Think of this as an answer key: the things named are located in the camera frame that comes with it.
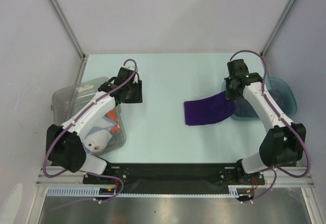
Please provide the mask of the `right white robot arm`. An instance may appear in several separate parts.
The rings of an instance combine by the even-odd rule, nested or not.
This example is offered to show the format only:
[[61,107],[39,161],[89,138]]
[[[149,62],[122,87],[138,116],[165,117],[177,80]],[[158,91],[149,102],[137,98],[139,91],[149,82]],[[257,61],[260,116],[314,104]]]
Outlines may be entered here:
[[247,184],[253,173],[297,162],[302,159],[306,128],[296,124],[277,105],[257,73],[249,72],[243,59],[229,61],[225,78],[226,98],[245,99],[262,122],[266,135],[254,155],[236,163],[235,180]]

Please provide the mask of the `light blue paw towel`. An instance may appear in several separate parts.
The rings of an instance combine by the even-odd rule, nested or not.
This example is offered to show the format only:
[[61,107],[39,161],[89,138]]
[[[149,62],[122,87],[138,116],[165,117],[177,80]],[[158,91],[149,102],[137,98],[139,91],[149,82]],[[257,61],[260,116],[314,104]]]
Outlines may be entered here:
[[83,141],[86,153],[98,155],[108,150],[115,143],[115,136],[120,132],[119,123],[107,117],[98,120]]

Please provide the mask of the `grey towel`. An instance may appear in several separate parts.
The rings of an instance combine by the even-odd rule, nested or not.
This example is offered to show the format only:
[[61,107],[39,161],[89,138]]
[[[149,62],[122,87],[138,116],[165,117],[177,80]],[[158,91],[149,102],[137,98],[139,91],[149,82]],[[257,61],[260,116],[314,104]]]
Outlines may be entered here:
[[258,115],[251,106],[251,104],[245,100],[240,99],[235,101],[236,109],[234,115],[241,118],[257,118]]

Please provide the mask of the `purple towel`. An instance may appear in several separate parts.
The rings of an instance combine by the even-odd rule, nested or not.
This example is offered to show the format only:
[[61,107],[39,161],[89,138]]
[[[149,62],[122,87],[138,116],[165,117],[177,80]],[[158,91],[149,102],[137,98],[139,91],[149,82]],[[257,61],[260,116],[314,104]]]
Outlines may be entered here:
[[183,106],[188,126],[216,124],[229,118],[236,110],[236,103],[226,99],[225,91],[208,98],[185,101]]

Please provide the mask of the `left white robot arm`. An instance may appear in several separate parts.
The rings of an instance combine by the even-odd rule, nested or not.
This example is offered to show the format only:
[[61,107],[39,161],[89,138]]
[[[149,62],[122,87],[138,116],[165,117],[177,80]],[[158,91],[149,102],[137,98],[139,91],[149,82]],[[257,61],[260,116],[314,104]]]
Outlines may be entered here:
[[72,118],[60,126],[52,124],[46,132],[46,154],[43,173],[48,161],[72,173],[81,171],[94,174],[100,183],[112,178],[108,163],[98,157],[113,137],[118,122],[107,114],[121,104],[142,103],[142,81],[136,65],[124,64],[117,76],[104,82],[93,98]]

